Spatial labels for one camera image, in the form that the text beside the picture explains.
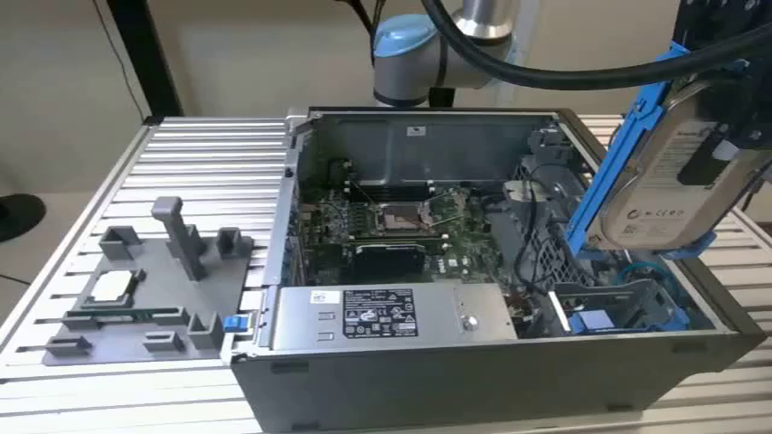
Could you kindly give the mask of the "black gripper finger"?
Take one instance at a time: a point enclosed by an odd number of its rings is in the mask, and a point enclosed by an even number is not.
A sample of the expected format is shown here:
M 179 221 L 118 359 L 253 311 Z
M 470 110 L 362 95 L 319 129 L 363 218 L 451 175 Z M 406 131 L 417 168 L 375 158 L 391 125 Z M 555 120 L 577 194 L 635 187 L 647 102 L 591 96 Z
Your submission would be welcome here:
M 711 184 L 721 175 L 738 153 L 726 136 L 715 130 L 703 140 L 677 174 L 681 184 Z

